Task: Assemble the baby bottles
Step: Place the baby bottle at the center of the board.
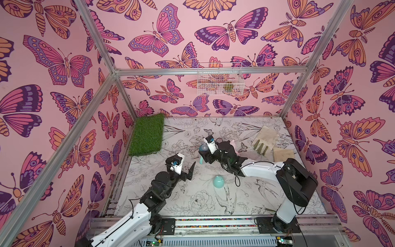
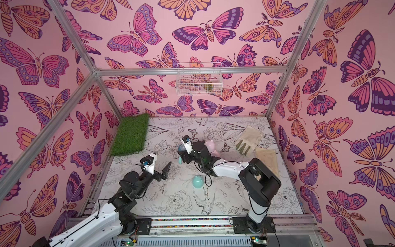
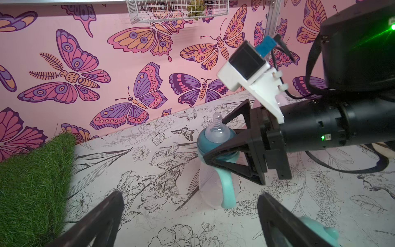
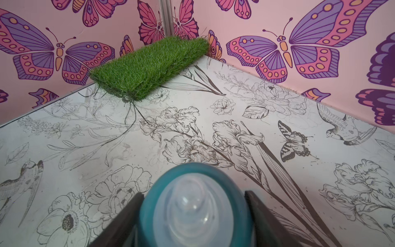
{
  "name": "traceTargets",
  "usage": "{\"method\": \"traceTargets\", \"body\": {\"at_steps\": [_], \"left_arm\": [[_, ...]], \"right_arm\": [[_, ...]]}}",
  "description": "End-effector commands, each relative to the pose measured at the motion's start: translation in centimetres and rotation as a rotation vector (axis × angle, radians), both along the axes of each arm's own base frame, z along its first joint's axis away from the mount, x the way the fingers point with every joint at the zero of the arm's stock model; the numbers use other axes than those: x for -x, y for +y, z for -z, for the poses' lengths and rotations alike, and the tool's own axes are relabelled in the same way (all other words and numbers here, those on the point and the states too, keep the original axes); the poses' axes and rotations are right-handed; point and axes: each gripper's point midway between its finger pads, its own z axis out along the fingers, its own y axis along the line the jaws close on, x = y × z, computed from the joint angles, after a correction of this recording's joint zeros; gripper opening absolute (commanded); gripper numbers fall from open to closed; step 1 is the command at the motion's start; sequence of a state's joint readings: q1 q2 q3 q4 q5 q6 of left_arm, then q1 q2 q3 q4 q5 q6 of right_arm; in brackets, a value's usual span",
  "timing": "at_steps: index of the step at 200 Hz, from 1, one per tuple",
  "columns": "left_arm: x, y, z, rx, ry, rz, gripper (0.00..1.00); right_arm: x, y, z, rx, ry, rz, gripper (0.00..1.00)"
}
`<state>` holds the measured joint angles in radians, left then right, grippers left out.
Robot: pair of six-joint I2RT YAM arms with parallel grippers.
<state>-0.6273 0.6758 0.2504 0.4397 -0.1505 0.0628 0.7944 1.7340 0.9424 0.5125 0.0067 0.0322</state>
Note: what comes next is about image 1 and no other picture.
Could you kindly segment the mint bottle cap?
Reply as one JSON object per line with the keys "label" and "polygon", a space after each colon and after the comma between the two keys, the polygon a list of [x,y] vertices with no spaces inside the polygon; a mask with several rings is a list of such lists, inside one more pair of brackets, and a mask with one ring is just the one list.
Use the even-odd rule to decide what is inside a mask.
{"label": "mint bottle cap", "polygon": [[217,175],[213,178],[213,186],[215,188],[221,189],[224,187],[224,185],[225,185],[225,180],[222,176]]}

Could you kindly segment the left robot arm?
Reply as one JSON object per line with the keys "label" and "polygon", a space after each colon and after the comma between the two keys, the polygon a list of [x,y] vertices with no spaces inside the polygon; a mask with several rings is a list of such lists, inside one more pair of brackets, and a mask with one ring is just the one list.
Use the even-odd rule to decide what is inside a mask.
{"label": "left robot arm", "polygon": [[131,212],[113,224],[104,232],[91,239],[83,237],[76,241],[76,247],[130,247],[149,234],[157,234],[164,227],[162,216],[159,212],[166,205],[166,200],[180,180],[191,180],[196,163],[193,163],[187,172],[182,171],[182,166],[168,171],[161,171],[151,186],[132,207]]}

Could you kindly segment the teal nipple collar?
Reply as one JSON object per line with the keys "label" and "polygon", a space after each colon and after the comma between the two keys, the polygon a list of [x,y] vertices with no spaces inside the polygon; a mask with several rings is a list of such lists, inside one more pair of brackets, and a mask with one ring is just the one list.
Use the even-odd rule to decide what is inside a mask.
{"label": "teal nipple collar", "polygon": [[199,147],[199,151],[209,151],[209,148],[208,148],[208,146],[206,144],[202,144]]}

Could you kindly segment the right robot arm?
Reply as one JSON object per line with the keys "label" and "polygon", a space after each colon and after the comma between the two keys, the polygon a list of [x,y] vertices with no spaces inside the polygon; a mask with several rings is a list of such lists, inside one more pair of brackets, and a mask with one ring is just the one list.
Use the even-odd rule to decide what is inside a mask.
{"label": "right robot arm", "polygon": [[256,177],[277,182],[285,199],[273,217],[274,223],[290,224],[308,206],[318,181],[297,160],[287,158],[284,162],[253,161],[238,156],[230,141],[204,140],[199,154],[206,163],[219,162],[221,167],[235,176],[236,184],[241,177]]}

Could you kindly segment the pink bottle cap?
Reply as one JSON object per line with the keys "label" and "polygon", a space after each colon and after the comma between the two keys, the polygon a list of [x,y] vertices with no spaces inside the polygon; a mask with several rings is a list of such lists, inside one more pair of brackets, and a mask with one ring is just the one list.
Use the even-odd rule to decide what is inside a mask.
{"label": "pink bottle cap", "polygon": [[236,142],[234,140],[230,141],[230,144],[233,146],[235,152],[237,152],[237,145]]}

